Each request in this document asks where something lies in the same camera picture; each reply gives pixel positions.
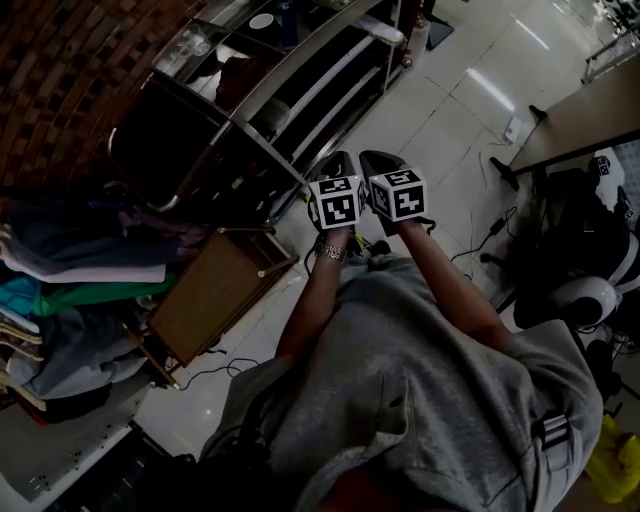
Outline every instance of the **brick wall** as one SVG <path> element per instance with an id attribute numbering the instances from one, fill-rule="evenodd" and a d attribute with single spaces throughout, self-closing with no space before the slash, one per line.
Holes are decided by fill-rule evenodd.
<path id="1" fill-rule="evenodd" d="M 67 185 L 205 0 L 0 0 L 0 184 Z"/>

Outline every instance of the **teal cloth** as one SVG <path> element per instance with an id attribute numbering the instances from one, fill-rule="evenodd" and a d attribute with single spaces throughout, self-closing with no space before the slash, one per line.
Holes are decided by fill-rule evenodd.
<path id="1" fill-rule="evenodd" d="M 33 304 L 33 312 L 38 316 L 51 316 L 70 306 L 154 295 L 167 291 L 176 279 L 175 274 L 167 274 L 162 283 L 87 283 L 64 287 L 46 297 L 38 296 Z"/>
<path id="2" fill-rule="evenodd" d="M 33 277 L 18 277 L 0 285 L 0 305 L 28 315 L 40 296 L 41 283 Z"/>

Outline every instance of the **strap buckle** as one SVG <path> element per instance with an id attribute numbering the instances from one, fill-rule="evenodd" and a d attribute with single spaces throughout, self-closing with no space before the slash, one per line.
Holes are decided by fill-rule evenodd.
<path id="1" fill-rule="evenodd" d="M 569 420 L 564 414 L 549 412 L 545 414 L 539 424 L 539 435 L 542 449 L 548 450 L 569 440 Z"/>

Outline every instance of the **gray fabric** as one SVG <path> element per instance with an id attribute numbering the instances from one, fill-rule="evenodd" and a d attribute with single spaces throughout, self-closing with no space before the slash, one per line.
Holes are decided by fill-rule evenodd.
<path id="1" fill-rule="evenodd" d="M 71 211 L 61 201 L 14 201 L 9 220 L 16 256 L 43 274 L 78 267 L 150 267 L 178 259 L 177 237 L 125 238 L 117 217 L 88 208 Z"/>
<path id="2" fill-rule="evenodd" d="M 500 353 L 442 316 L 411 260 L 383 257 L 368 270 L 341 289 L 304 378 L 264 423 L 294 510 L 315 510 L 342 473 L 376 456 L 456 509 L 553 509 L 586 464 L 602 419 L 566 326 L 514 335 Z M 233 380 L 204 457 L 289 365 L 272 360 Z M 568 416 L 572 438 L 551 472 L 532 427 L 553 409 Z"/>
<path id="3" fill-rule="evenodd" d="M 67 308 L 42 321 L 42 363 L 18 353 L 9 360 L 11 380 L 44 400 L 66 398 L 98 389 L 133 375 L 145 359 L 121 322 L 104 311 Z"/>

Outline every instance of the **gray t-shirt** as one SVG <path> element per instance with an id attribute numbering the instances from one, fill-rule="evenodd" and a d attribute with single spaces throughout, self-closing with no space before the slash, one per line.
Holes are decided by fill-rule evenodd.
<path id="1" fill-rule="evenodd" d="M 459 510 L 552 510 L 602 420 L 602 399 L 564 323 L 515 334 L 498 352 L 442 316 L 412 260 L 385 257 L 368 270 L 342 287 L 302 377 L 263 423 L 293 509 L 316 510 L 341 474 L 380 457 Z M 233 380 L 203 457 L 290 366 L 273 359 Z M 551 456 L 532 429 L 553 410 L 567 416 L 571 435 Z"/>

